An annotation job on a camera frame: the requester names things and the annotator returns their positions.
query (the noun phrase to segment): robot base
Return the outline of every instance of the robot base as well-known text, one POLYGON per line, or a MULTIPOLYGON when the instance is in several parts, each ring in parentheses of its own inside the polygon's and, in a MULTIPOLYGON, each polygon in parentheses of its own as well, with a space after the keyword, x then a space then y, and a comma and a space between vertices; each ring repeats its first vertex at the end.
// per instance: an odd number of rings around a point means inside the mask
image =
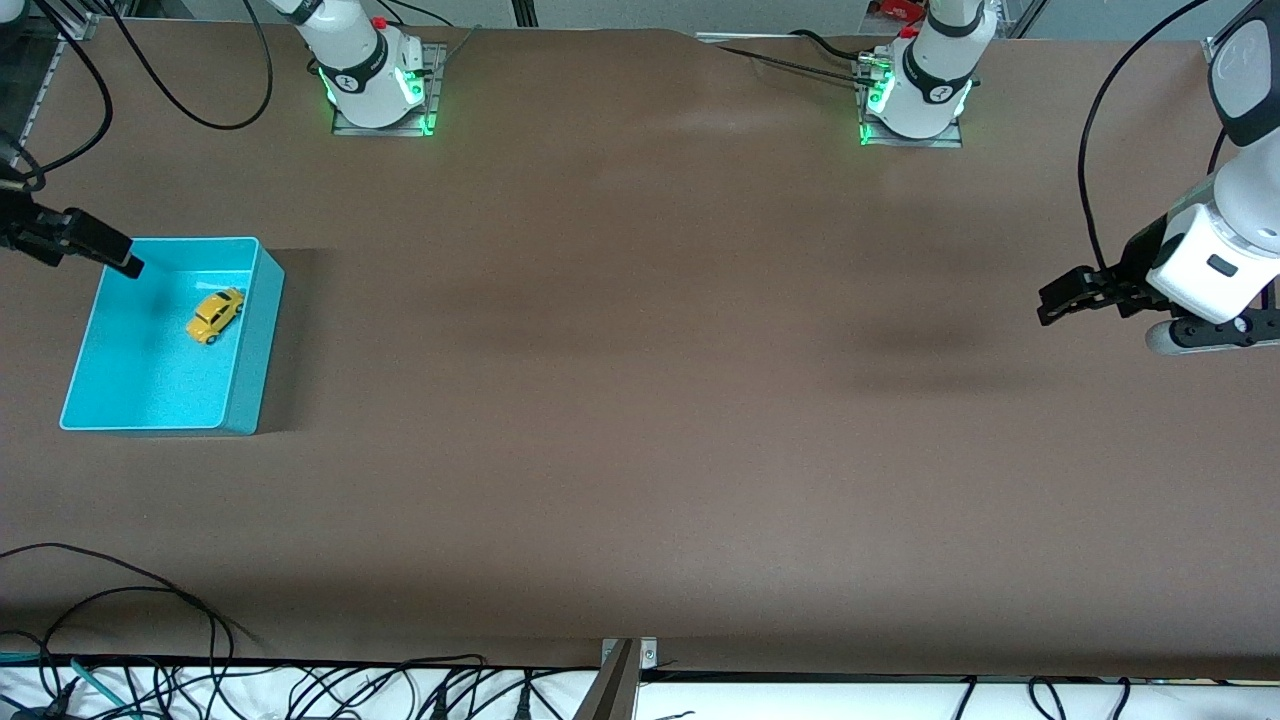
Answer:
MULTIPOLYGON (((868 78, 877 81, 879 78, 874 77, 874 65, 867 63, 859 63, 854 60, 852 63, 854 74, 860 78, 868 78)), ((872 88, 859 85, 855 90, 858 94, 858 132, 859 140, 863 145, 895 145, 901 147, 960 147, 960 122, 952 119, 947 129, 942 131, 940 135, 933 137, 925 137, 916 140, 914 137, 904 137, 896 132, 888 129, 883 120, 878 115, 872 113, 867 105, 870 102, 872 88)))
POLYGON ((443 42, 422 44, 422 73, 408 81, 408 85, 411 88, 420 88, 424 100, 398 123, 383 128, 365 128, 352 124, 334 108, 333 133, 356 137, 428 137, 435 135, 435 117, 440 109, 440 86, 444 83, 447 50, 448 46, 443 42))

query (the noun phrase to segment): teal plastic bin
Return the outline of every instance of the teal plastic bin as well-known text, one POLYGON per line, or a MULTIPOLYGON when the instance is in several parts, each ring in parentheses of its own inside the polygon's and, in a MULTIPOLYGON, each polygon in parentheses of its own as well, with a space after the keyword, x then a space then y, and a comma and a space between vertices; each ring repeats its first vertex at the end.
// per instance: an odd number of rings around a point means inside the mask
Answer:
POLYGON ((61 427, 128 436, 257 429, 284 270, 256 238, 137 238, 131 281, 102 270, 61 427), (238 288, 244 306, 214 345, 187 336, 196 305, 238 288))

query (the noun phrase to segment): toy car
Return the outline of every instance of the toy car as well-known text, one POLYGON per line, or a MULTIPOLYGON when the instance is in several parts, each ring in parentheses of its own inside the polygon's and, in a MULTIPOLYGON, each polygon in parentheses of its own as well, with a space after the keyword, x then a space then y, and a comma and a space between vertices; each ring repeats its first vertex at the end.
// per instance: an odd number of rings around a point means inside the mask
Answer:
POLYGON ((187 323, 187 334, 196 342, 212 345, 236 315, 239 315, 243 305, 244 293, 241 291, 234 287, 219 290, 196 306, 196 316, 187 323))

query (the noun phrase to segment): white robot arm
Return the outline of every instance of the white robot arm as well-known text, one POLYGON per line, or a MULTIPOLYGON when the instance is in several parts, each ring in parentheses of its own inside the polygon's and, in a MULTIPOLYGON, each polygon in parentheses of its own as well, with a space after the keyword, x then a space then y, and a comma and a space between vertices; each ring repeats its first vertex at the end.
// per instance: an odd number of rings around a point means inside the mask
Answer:
POLYGON ((964 106, 996 22, 986 0, 929 3, 920 32, 888 46, 892 85, 868 110, 902 137, 923 140, 945 131, 964 106))
POLYGON ((1252 3, 1213 47, 1210 95, 1239 155, 1130 238, 1119 263, 1042 288, 1042 324, 1115 305, 1125 318, 1174 315, 1147 333, 1162 355, 1280 345, 1280 0, 1252 3))
POLYGON ((352 124, 381 128, 424 102, 422 42, 374 20, 360 0, 269 0, 306 41, 329 100, 352 124))

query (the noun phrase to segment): brown table surface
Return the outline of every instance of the brown table surface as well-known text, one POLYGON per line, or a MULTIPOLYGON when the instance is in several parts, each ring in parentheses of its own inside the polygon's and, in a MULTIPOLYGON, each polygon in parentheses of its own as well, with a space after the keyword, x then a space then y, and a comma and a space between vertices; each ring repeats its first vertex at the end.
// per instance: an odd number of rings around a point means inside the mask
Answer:
MULTIPOLYGON (((257 101, 248 27, 136 28, 198 111, 257 101)), ((287 272, 264 432, 61 432, 99 269, 0 258, 4 544, 166 574, 251 655, 586 662, 649 634, 681 666, 1276 674, 1275 352, 1036 319, 1089 261, 1075 149, 1123 46, 995 44, 965 147, 923 151, 859 146, 838 82, 662 31, 481 31, 434 138, 334 138, 301 40, 269 33, 271 108, 221 133, 104 27, 115 124, 40 195, 262 238, 287 272)), ((1116 83, 1110 252, 1203 176, 1204 74, 1157 45, 1116 83)), ((68 55, 31 149, 97 118, 68 55)), ((8 562, 0 625, 125 582, 8 562)), ((60 647, 202 652, 198 619, 138 607, 60 647)))

